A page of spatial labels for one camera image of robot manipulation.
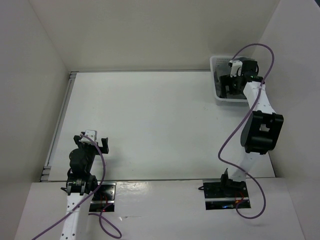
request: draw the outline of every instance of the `white tabletop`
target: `white tabletop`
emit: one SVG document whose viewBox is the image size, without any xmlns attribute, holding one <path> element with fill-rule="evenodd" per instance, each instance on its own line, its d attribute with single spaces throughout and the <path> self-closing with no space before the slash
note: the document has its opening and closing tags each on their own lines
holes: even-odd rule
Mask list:
<svg viewBox="0 0 320 240">
<path fill-rule="evenodd" d="M 107 180 L 220 178 L 218 151 L 249 107 L 218 106 L 208 71 L 78 73 L 55 151 L 50 181 L 65 181 L 74 135 L 97 130 L 109 138 Z M 240 160 L 241 130 L 222 156 Z M 96 156 L 91 173 L 102 176 Z M 251 171 L 274 177 L 265 155 Z"/>
<path fill-rule="evenodd" d="M 299 221 L 282 178 L 261 178 L 266 210 L 257 219 L 241 218 L 234 209 L 206 210 L 201 180 L 118 182 L 114 212 L 103 216 L 122 232 L 123 240 L 304 240 Z M 62 182 L 33 183 L 15 240 L 29 240 L 66 214 L 67 196 Z M 257 185 L 247 180 L 253 216 L 262 208 Z M 107 224 L 103 224 L 117 234 Z M 39 240 L 58 240 L 63 224 Z M 100 228 L 96 216 L 88 217 L 90 240 L 112 239 Z"/>
</svg>

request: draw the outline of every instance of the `purple cable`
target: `purple cable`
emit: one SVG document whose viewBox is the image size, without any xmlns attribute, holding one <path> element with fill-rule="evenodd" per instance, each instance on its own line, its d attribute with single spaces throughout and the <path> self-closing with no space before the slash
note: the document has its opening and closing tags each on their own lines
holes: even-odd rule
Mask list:
<svg viewBox="0 0 320 240">
<path fill-rule="evenodd" d="M 55 226 L 57 226 L 59 223 L 61 223 L 62 221 L 64 221 L 67 217 L 69 217 L 74 210 L 76 210 L 81 204 L 83 204 L 88 198 L 90 198 L 93 194 L 95 194 L 99 188 L 101 187 L 104 179 L 105 179 L 105 175 L 106 175 L 106 162 L 104 159 L 104 156 L 102 155 L 102 152 L 100 151 L 100 148 L 98 147 L 98 145 L 88 136 L 85 136 L 83 134 L 80 134 L 81 137 L 88 139 L 97 149 L 101 160 L 102 160 L 102 166 L 103 166 L 103 172 L 102 172 L 102 178 L 101 181 L 99 183 L 99 185 L 95 188 L 95 190 L 93 190 L 87 197 L 85 197 L 82 201 L 80 201 L 77 205 L 75 205 L 75 207 L 72 209 L 71 212 L 69 212 L 67 215 L 65 215 L 63 218 L 61 218 L 59 221 L 57 221 L 56 223 L 54 223 L 53 225 L 51 225 L 50 227 L 48 227 L 46 230 L 42 231 L 41 233 L 39 233 L 37 236 L 35 236 L 34 238 L 32 238 L 32 240 L 36 240 L 38 239 L 40 236 L 42 236 L 43 234 L 45 234 L 46 232 L 48 232 L 49 230 L 53 229 Z"/>
<path fill-rule="evenodd" d="M 255 215 L 255 216 L 245 216 L 245 215 L 243 215 L 243 214 L 241 214 L 241 213 L 239 212 L 238 207 L 239 207 L 239 205 L 240 205 L 241 203 L 244 203 L 244 201 L 240 201 L 240 202 L 235 206 L 236 212 L 237 212 L 241 217 L 243 217 L 243 218 L 245 218 L 245 219 L 256 219 L 256 218 L 260 217 L 260 216 L 264 213 L 264 211 L 266 210 L 266 205 L 267 205 L 265 192 L 264 192 L 264 190 L 262 189 L 262 187 L 261 187 L 261 185 L 259 184 L 259 182 L 258 182 L 251 174 L 249 174 L 248 172 L 246 172 L 246 170 L 244 170 L 242 167 L 240 167 L 240 166 L 238 166 L 238 165 L 236 165 L 236 164 L 234 164 L 234 163 L 232 163 L 232 162 L 229 162 L 229 161 L 226 161 L 226 160 L 222 159 L 222 158 L 221 158 L 221 153 L 222 153 L 222 151 L 224 150 L 225 146 L 228 144 L 228 142 L 231 140 L 231 138 L 232 138 L 232 137 L 236 134 L 236 132 L 241 128 L 241 126 L 245 123 L 245 121 L 248 119 L 248 117 L 251 115 L 251 113 L 252 113 L 253 110 L 255 109 L 255 106 L 257 105 L 258 100 L 259 100 L 260 95 L 261 95 L 261 86 L 265 83 L 266 78 L 267 78 L 267 76 L 269 75 L 269 73 L 270 73 L 270 71 L 271 71 L 271 69 L 272 69 L 272 67 L 273 67 L 273 65 L 274 65 L 274 63 L 275 63 L 275 54 L 274 54 L 274 52 L 272 51 L 272 49 L 271 49 L 269 46 L 267 46 L 267 45 L 265 45 L 265 44 L 261 44 L 261 43 L 251 43 L 251 44 L 249 44 L 249 45 L 244 46 L 243 48 L 241 48 L 241 49 L 233 56 L 232 60 L 235 59 L 235 57 L 236 57 L 239 53 L 241 53 L 242 50 L 244 50 L 244 49 L 246 49 L 246 48 L 248 48 L 248 47 L 251 47 L 251 46 L 262 46 L 262 47 L 268 49 L 269 52 L 271 53 L 271 57 L 272 57 L 271 64 L 270 64 L 270 67 L 269 67 L 268 71 L 267 71 L 266 74 L 264 75 L 263 80 L 261 81 L 260 88 L 259 88 L 259 91 L 258 91 L 258 95 L 257 95 L 257 97 L 256 97 L 256 99 L 255 99 L 255 101 L 254 101 L 254 103 L 253 103 L 253 105 L 252 105 L 252 107 L 250 108 L 250 110 L 248 111 L 248 113 L 245 115 L 245 117 L 243 118 L 243 120 L 240 122 L 240 124 L 235 128 L 235 130 L 234 130 L 234 131 L 230 134 L 230 136 L 225 140 L 225 142 L 222 144 L 222 146 L 221 146 L 221 148 L 220 148 L 220 150 L 219 150 L 219 152 L 218 152 L 218 158 L 219 158 L 220 161 L 224 162 L 225 164 L 229 164 L 229 165 L 231 165 L 231 166 L 233 166 L 233 167 L 235 167 L 235 168 L 237 168 L 237 169 L 240 169 L 242 172 L 244 172 L 247 176 L 249 176 L 249 177 L 257 184 L 257 186 L 259 187 L 259 189 L 260 189 L 260 191 L 261 191 L 261 193 L 262 193 L 262 197 L 263 197 L 263 208 L 262 208 L 262 210 L 261 210 L 257 215 Z"/>
<path fill-rule="evenodd" d="M 113 225 L 108 219 L 106 219 L 104 216 L 102 216 L 102 213 L 104 212 L 104 210 L 109 207 L 111 205 L 111 203 L 107 204 L 103 209 L 102 211 L 100 212 L 100 214 L 98 213 L 89 213 L 89 215 L 94 215 L 94 216 L 98 216 L 99 217 L 99 224 L 100 224 L 100 227 L 102 228 L 102 230 L 108 234 L 110 237 L 114 238 L 114 239 L 120 239 L 122 238 L 122 233 L 120 232 L 120 230 L 115 226 Z M 113 227 L 118 233 L 119 233 L 119 236 L 115 236 L 115 235 L 112 235 L 110 232 L 108 232 L 104 226 L 102 225 L 102 222 L 101 222 L 101 219 L 103 219 L 104 221 L 106 221 L 111 227 Z"/>
</svg>

